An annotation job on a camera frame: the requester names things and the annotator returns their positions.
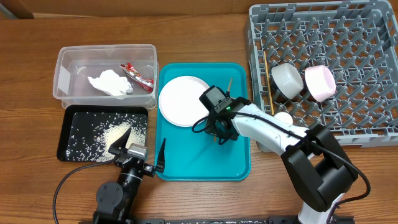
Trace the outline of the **white cup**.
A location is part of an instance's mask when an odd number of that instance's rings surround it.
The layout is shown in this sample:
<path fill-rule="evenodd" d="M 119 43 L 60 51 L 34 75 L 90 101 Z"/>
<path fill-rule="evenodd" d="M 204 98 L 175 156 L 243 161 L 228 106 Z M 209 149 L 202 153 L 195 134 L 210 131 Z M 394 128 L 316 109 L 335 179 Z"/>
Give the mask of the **white cup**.
<path fill-rule="evenodd" d="M 290 125 L 293 124 L 293 117 L 287 112 L 278 112 L 274 115 L 274 118 Z"/>

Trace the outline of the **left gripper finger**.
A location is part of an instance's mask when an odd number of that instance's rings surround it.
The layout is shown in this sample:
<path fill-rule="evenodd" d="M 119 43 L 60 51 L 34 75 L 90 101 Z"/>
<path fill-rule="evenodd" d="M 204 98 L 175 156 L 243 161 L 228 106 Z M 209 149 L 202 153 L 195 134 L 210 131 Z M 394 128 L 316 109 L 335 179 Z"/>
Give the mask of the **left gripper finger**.
<path fill-rule="evenodd" d="M 110 154 L 127 153 L 126 144 L 128 142 L 130 133 L 131 133 L 131 128 L 128 128 L 126 132 L 119 139 L 117 139 L 115 142 L 113 142 L 110 145 L 108 152 Z"/>
<path fill-rule="evenodd" d="M 155 170 L 160 173 L 163 173 L 165 169 L 165 143 L 166 143 L 166 138 L 164 138 L 162 141 L 162 145 L 158 153 L 157 163 L 155 167 Z"/>

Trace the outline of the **wooden chopstick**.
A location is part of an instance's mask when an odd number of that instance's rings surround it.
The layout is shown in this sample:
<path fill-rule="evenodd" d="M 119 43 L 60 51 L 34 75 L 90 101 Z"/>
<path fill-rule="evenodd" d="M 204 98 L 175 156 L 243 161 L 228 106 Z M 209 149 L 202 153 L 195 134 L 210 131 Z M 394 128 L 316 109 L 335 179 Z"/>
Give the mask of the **wooden chopstick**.
<path fill-rule="evenodd" d="M 228 87 L 227 87 L 227 90 L 226 90 L 226 96 L 227 97 L 230 97 L 230 89 L 231 89 L 232 82 L 233 82 L 233 78 L 230 78 L 230 81 L 229 81 L 229 84 L 228 84 Z"/>
<path fill-rule="evenodd" d="M 272 91 L 271 91 L 271 79 L 270 79 L 270 75 L 269 75 L 269 69 L 268 69 L 268 64 L 267 64 L 267 55 L 266 55 L 265 50 L 263 50 L 263 56 L 264 56 L 265 73 L 266 73 L 266 80 L 267 80 L 268 100 L 269 100 L 269 105 L 271 107 L 271 115 L 274 116 L 275 112 L 274 112 Z"/>

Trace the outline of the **red sauce packet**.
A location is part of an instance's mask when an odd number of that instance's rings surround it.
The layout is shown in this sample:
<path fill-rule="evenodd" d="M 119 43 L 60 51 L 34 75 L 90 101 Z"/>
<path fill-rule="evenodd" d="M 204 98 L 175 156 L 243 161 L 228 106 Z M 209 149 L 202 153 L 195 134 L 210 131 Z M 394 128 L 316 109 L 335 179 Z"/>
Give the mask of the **red sauce packet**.
<path fill-rule="evenodd" d="M 144 78 L 131 63 L 120 64 L 121 69 L 127 74 L 128 77 L 132 78 L 138 83 L 146 92 L 151 93 L 154 88 L 154 79 Z"/>

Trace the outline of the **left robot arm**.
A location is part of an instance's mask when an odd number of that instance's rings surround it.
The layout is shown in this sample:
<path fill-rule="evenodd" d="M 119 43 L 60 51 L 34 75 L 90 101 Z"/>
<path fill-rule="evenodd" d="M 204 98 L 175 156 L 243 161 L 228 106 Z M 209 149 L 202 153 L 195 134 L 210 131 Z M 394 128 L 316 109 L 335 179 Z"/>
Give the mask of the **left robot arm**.
<path fill-rule="evenodd" d="M 93 223 L 133 223 L 131 207 L 144 176 L 154 177 L 156 173 L 164 172 L 166 140 L 162 141 L 157 162 L 152 165 L 146 162 L 146 147 L 138 144 L 127 146 L 130 133 L 129 128 L 108 149 L 121 171 L 117 181 L 106 182 L 97 190 Z"/>

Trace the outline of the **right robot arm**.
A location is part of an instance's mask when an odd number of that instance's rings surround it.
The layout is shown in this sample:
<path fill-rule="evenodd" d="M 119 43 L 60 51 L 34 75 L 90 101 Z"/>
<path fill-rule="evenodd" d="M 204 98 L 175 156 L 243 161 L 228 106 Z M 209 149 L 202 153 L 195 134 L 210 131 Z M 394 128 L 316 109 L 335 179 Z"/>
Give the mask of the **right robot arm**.
<path fill-rule="evenodd" d="M 202 130 L 220 145 L 242 136 L 280 156 L 303 200 L 296 223 L 338 223 L 334 212 L 359 172 L 328 128 L 287 124 L 243 97 L 231 98 L 217 86 L 205 90 L 199 100 L 209 112 Z"/>

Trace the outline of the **large white plate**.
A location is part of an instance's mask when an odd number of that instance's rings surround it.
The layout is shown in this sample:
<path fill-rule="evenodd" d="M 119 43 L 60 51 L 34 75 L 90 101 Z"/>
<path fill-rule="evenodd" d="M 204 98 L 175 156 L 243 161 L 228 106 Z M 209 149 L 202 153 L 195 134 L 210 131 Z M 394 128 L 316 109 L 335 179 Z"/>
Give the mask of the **large white plate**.
<path fill-rule="evenodd" d="M 209 85 L 193 76 L 181 76 L 169 81 L 161 90 L 159 109 L 170 123 L 180 127 L 192 127 L 209 114 L 199 97 Z"/>

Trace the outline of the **pink bowl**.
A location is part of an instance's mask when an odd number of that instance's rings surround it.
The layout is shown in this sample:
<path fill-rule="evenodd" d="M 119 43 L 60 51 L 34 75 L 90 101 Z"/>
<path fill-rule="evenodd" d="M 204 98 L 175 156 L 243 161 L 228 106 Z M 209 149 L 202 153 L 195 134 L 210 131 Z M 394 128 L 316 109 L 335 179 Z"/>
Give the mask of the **pink bowl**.
<path fill-rule="evenodd" d="M 304 73 L 307 88 L 317 102 L 322 102 L 333 96 L 336 83 L 330 69 L 324 65 L 308 67 Z"/>

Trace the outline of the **grey bowl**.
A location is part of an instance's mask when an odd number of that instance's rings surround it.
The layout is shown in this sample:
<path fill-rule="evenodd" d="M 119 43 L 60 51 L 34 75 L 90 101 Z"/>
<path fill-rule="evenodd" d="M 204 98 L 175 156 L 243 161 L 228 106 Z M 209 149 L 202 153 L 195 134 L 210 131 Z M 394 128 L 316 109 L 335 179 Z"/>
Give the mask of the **grey bowl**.
<path fill-rule="evenodd" d="M 289 63 L 272 67 L 271 75 L 277 88 L 288 99 L 293 99 L 303 90 L 302 77 L 298 70 Z"/>

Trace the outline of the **white napkin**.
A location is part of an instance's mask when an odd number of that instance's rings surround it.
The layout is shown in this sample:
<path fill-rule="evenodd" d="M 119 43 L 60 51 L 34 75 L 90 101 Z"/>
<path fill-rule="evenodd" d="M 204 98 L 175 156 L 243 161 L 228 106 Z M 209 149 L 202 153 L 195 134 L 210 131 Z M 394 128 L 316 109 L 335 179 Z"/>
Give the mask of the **white napkin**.
<path fill-rule="evenodd" d="M 132 84 L 126 77 L 120 77 L 114 70 L 105 70 L 99 77 L 88 77 L 89 83 L 110 96 L 124 96 L 133 92 Z"/>

